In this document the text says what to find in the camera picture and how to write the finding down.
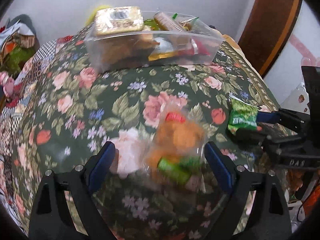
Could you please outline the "green pea snack packet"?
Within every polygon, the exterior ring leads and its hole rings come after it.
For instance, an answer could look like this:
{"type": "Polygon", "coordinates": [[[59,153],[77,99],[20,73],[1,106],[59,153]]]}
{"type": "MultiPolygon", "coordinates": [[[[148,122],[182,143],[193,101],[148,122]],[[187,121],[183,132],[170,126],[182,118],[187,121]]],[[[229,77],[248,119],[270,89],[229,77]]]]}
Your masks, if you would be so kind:
{"type": "Polygon", "coordinates": [[[231,111],[228,119],[228,130],[235,135],[240,128],[257,130],[258,108],[230,95],[231,111]]]}

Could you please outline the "orange fried snack bag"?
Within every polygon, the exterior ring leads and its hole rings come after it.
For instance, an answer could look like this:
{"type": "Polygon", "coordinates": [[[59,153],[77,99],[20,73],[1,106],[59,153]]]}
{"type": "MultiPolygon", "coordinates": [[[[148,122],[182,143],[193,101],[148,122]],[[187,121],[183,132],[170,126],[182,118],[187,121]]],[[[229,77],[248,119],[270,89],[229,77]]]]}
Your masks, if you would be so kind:
{"type": "Polygon", "coordinates": [[[144,157],[150,178],[184,191],[200,190],[203,151],[208,139],[202,120],[199,105],[191,110],[174,101],[165,105],[151,147],[144,157]]]}

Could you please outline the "red white snack packet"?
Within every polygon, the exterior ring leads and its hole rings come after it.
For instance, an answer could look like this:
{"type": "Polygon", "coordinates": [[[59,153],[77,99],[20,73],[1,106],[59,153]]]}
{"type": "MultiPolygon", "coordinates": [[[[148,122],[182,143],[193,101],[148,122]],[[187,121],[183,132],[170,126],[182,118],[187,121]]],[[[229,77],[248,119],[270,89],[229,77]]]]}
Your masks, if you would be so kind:
{"type": "Polygon", "coordinates": [[[198,40],[191,38],[190,42],[177,51],[178,56],[210,56],[207,48],[198,40]]]}

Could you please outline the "clear plastic storage box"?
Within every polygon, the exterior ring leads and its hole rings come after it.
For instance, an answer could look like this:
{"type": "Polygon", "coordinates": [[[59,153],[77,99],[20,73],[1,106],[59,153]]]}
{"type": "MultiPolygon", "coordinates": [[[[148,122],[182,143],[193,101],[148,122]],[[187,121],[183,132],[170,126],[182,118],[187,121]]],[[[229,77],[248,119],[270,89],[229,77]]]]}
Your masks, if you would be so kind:
{"type": "Polygon", "coordinates": [[[85,37],[99,73],[145,65],[211,64],[224,41],[198,17],[139,7],[98,10],[85,37]]]}

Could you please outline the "brown wafer biscuit pack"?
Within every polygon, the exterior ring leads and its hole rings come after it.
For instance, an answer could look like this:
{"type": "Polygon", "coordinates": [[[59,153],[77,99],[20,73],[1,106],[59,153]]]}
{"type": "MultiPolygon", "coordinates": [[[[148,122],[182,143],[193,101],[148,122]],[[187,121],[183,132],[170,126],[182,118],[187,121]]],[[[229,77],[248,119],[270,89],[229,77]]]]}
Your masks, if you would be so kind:
{"type": "Polygon", "coordinates": [[[179,23],[162,11],[157,12],[153,18],[161,30],[185,32],[185,29],[179,23]]]}

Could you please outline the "green jelly cup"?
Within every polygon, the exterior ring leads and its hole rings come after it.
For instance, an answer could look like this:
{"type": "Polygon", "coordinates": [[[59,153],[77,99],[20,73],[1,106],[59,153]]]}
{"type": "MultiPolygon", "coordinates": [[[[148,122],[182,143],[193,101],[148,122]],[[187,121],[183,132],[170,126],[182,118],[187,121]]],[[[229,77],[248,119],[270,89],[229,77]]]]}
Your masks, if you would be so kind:
{"type": "Polygon", "coordinates": [[[153,31],[160,31],[161,30],[161,27],[158,25],[158,23],[155,21],[154,18],[146,19],[144,21],[144,25],[149,26],[151,28],[151,30],[153,30],[153,31]]]}

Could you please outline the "pale bread block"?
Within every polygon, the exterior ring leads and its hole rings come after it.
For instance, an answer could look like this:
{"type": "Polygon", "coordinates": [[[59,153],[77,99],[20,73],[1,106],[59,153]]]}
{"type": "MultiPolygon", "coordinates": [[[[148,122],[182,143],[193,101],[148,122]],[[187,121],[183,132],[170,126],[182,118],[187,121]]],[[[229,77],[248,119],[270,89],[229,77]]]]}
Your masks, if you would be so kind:
{"type": "Polygon", "coordinates": [[[112,7],[98,10],[94,17],[96,36],[141,31],[144,18],[140,7],[112,7]]]}

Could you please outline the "white blue snack bag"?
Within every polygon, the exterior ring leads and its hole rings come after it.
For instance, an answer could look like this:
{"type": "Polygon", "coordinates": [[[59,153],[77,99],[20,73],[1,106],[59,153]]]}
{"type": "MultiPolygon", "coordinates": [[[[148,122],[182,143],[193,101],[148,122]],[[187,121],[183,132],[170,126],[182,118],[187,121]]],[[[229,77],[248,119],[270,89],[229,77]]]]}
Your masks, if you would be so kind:
{"type": "Polygon", "coordinates": [[[156,54],[164,54],[164,53],[170,53],[174,51],[174,48],[168,40],[162,37],[156,37],[155,41],[158,43],[157,46],[154,49],[154,53],[156,54]]]}

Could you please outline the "orange label cracker pack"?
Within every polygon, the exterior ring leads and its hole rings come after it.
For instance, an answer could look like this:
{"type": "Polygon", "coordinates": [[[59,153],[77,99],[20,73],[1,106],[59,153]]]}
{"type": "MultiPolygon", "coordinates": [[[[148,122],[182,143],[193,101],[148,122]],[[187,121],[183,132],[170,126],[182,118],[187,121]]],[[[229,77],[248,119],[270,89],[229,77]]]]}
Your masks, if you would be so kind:
{"type": "Polygon", "coordinates": [[[198,17],[192,17],[185,20],[178,19],[178,13],[173,14],[172,19],[175,20],[179,25],[186,31],[191,31],[195,22],[199,19],[198,17]]]}

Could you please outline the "brown cake square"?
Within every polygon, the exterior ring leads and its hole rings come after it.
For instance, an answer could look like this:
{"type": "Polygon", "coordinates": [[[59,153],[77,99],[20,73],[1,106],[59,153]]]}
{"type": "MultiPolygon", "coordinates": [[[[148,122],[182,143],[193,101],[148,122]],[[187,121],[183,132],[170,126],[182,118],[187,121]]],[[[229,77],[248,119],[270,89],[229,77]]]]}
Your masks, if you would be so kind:
{"type": "Polygon", "coordinates": [[[102,40],[99,44],[101,63],[109,66],[124,59],[151,53],[158,43],[153,38],[142,40],[140,38],[116,37],[102,40]]]}

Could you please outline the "white sliding wardrobe door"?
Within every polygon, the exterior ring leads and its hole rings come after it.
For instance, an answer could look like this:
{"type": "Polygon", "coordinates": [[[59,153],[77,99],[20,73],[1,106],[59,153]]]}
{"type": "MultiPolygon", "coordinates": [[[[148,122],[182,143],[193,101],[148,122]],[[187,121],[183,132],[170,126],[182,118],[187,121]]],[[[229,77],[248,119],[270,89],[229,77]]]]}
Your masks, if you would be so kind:
{"type": "Polygon", "coordinates": [[[319,20],[305,1],[288,41],[264,77],[278,103],[283,103],[303,82],[303,60],[313,66],[319,61],[319,20]]]}

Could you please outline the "green floral bedspread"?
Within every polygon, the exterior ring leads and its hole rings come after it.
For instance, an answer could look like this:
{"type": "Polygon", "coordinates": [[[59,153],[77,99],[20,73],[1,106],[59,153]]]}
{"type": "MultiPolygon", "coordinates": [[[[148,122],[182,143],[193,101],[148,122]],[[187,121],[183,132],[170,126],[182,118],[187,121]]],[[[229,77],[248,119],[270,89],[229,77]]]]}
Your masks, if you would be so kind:
{"type": "MultiPolygon", "coordinates": [[[[234,95],[275,111],[279,104],[233,42],[223,42],[212,64],[125,69],[98,75],[84,44],[84,28],[61,45],[44,44],[24,65],[25,109],[12,145],[14,200],[23,232],[48,169],[67,172],[84,164],[111,141],[127,161],[151,139],[169,102],[185,107],[224,155],[236,165],[263,171],[258,150],[241,150],[226,134],[228,99],[234,95]]],[[[94,199],[118,239],[204,239],[221,210],[215,178],[205,171],[207,194],[198,194],[190,213],[177,197],[140,187],[139,174],[107,176],[94,199]]]]}

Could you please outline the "patchwork checkered quilt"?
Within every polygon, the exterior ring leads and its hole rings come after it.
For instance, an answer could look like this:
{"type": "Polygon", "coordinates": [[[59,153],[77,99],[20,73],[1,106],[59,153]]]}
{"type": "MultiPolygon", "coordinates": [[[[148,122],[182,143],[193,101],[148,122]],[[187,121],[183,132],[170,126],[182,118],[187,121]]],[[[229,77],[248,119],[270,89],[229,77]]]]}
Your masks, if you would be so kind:
{"type": "Polygon", "coordinates": [[[12,182],[12,143],[35,84],[53,57],[73,37],[65,36],[42,45],[24,65],[14,82],[10,103],[1,109],[1,217],[24,232],[12,182]]]}

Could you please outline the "pink doll toy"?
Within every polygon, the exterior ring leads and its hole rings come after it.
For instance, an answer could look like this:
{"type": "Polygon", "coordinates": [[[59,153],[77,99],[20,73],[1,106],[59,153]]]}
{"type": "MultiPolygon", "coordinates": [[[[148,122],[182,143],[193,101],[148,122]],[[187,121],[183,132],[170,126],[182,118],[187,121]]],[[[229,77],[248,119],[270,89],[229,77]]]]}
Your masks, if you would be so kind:
{"type": "Polygon", "coordinates": [[[14,79],[6,71],[0,72],[0,82],[3,87],[4,95],[10,98],[14,91],[14,79]]]}

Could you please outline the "pile of clothes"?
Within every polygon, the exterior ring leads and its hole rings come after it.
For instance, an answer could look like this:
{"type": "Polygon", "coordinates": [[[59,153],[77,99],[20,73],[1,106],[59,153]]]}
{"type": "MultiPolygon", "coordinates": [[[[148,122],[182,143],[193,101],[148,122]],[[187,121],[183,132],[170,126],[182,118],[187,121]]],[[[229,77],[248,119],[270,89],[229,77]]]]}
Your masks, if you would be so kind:
{"type": "Polygon", "coordinates": [[[35,54],[36,44],[36,31],[28,15],[8,19],[1,25],[1,71],[16,78],[35,54]]]}

